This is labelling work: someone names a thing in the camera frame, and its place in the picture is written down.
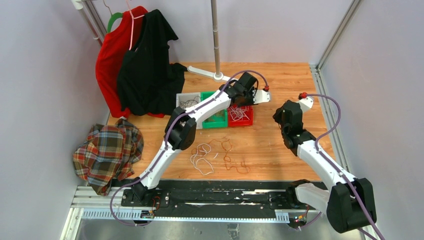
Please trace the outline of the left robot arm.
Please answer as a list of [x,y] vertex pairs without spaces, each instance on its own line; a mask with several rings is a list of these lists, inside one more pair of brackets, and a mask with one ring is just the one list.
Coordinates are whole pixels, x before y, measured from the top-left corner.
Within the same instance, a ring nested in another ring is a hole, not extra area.
[[255,74],[257,72],[254,70],[239,71],[205,100],[185,109],[176,107],[173,110],[157,154],[130,185],[135,202],[142,207],[152,203],[151,190],[158,186],[173,159],[194,143],[199,123],[232,105],[244,107],[259,104],[259,94],[268,93],[270,86],[265,79],[263,89],[259,89]]

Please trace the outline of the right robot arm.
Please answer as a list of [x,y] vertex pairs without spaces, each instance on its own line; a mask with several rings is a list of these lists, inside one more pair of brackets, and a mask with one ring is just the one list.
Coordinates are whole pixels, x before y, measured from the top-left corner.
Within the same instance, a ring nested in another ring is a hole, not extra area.
[[304,128],[303,114],[311,109],[310,98],[287,100],[275,111],[284,145],[306,162],[320,177],[326,189],[306,179],[290,183],[286,203],[294,209],[309,205],[325,214],[338,233],[370,226],[377,221],[374,188],[367,178],[357,178],[338,165]]

